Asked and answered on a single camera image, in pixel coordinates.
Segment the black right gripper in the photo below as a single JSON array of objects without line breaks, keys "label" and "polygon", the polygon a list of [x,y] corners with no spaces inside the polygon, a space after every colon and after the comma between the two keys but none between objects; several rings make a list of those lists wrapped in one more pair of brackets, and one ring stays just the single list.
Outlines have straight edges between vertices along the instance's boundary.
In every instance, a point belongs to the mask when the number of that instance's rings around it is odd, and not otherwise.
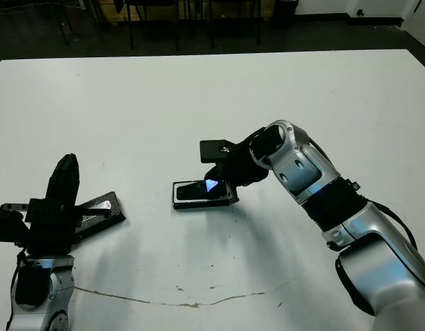
[{"label": "black right gripper", "polygon": [[219,151],[224,159],[207,171],[204,179],[225,181],[233,190],[263,181],[268,176],[268,169],[254,162],[250,152],[251,141],[247,137],[240,143],[221,146]]}]

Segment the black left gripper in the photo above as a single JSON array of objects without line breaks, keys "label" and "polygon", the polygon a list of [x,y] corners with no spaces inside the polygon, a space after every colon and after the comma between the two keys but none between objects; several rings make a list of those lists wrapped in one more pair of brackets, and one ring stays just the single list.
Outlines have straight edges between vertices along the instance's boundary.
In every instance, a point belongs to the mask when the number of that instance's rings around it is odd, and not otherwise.
[{"label": "black left gripper", "polygon": [[0,206],[0,241],[25,248],[29,254],[68,254],[84,217],[110,215],[108,208],[75,205],[79,184],[77,157],[66,154],[49,179],[46,199]]}]

